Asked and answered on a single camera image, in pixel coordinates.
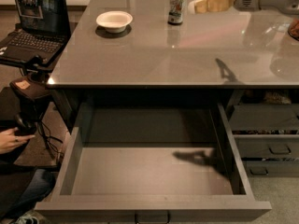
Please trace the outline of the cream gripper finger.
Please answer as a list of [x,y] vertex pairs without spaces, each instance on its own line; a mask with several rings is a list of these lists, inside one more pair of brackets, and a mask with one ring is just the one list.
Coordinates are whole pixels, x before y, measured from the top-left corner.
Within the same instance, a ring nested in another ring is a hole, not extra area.
[[208,0],[193,0],[188,4],[188,11],[191,14],[207,13]]

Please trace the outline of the person's hand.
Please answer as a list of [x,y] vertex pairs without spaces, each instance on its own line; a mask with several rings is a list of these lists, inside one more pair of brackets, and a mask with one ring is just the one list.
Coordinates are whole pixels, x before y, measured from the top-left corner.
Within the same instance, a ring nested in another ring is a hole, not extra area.
[[18,136],[15,134],[16,131],[17,128],[11,128],[0,132],[0,154],[7,154],[35,137],[34,134]]

